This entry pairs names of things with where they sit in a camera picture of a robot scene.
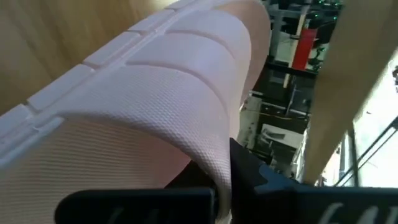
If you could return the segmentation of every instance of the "wooden panel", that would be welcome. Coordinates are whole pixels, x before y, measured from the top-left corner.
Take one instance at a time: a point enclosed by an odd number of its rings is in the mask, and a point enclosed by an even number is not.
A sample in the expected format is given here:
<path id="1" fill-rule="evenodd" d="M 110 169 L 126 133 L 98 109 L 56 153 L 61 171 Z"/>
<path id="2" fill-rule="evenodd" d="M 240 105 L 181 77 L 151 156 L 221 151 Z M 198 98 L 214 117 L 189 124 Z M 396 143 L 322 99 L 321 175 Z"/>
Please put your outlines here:
<path id="1" fill-rule="evenodd" d="M 396 0 L 347 2 L 315 86 L 304 182 L 321 174 L 397 48 L 397 12 Z"/>
<path id="2" fill-rule="evenodd" d="M 176 0 L 1 0 L 0 114 Z"/>

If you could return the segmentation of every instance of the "wooden surface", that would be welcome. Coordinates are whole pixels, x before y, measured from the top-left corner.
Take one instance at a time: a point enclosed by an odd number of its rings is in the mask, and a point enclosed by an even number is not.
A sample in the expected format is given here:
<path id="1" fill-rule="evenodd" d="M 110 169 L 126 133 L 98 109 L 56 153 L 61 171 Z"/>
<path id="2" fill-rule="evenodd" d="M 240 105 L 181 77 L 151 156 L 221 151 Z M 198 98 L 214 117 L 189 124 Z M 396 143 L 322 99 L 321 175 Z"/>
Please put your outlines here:
<path id="1" fill-rule="evenodd" d="M 304 182 L 317 180 L 397 48 L 397 12 L 396 0 L 347 2 L 314 89 Z"/>
<path id="2" fill-rule="evenodd" d="M 0 0 L 0 114 L 176 0 Z"/>

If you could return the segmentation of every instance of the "wooden floor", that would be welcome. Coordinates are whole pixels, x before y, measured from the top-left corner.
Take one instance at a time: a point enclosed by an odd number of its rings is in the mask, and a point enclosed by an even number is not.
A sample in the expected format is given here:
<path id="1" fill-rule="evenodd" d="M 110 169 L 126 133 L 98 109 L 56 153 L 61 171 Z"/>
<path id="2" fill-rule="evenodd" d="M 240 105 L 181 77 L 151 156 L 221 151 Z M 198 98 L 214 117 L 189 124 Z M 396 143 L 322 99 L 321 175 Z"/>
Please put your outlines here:
<path id="1" fill-rule="evenodd" d="M 176 0 L 1 0 L 0 115 Z"/>

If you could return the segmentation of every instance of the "textured white material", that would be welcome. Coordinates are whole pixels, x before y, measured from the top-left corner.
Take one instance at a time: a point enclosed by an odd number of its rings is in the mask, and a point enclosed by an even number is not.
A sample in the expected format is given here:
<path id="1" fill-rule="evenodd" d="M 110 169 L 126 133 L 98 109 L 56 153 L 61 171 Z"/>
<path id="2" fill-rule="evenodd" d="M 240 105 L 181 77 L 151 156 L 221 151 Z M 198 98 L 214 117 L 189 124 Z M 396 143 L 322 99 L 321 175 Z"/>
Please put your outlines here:
<path id="1" fill-rule="evenodd" d="M 0 117 L 1 222 L 52 223 L 77 190 L 162 188 L 190 159 L 215 181 L 228 222 L 228 138 L 265 62 L 267 27 L 257 1 L 180 1 L 87 58 L 93 69 L 77 66 L 89 75 L 75 67 L 29 98 L 35 113 L 20 105 Z"/>

